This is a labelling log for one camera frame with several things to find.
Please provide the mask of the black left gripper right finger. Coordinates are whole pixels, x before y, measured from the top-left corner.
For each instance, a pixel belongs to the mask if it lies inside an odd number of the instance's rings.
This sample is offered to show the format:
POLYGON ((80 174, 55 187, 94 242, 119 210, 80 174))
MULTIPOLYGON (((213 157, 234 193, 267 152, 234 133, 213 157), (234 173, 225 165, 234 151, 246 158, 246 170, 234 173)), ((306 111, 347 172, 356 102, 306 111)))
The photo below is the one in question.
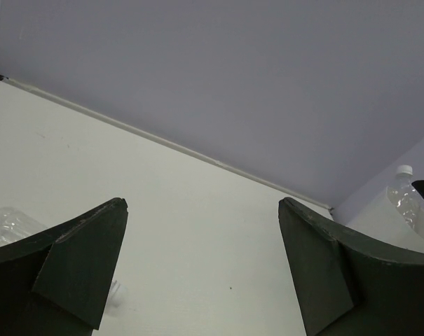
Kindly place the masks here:
POLYGON ((424 253, 290 197, 280 201, 278 219, 307 335, 424 335, 424 253))

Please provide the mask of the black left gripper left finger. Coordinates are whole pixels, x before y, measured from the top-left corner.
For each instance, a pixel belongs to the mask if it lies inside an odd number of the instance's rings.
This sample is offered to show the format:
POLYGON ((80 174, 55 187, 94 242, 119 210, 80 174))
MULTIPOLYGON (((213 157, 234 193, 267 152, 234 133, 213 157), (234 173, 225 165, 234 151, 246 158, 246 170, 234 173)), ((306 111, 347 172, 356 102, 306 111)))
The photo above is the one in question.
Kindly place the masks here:
POLYGON ((99 329, 128 205, 113 198, 0 247, 0 335, 91 335, 99 329))

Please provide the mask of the clear bottle white cap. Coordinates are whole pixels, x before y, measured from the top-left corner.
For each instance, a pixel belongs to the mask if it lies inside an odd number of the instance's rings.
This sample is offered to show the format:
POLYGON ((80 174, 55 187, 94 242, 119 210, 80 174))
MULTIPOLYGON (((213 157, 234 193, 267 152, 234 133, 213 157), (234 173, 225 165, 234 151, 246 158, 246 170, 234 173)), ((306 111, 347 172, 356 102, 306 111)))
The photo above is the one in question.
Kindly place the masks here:
POLYGON ((412 186, 413 168, 403 164, 398 166, 395 177, 387 187, 388 198, 405 220, 406 224, 415 232, 419 229, 421 197, 412 186))

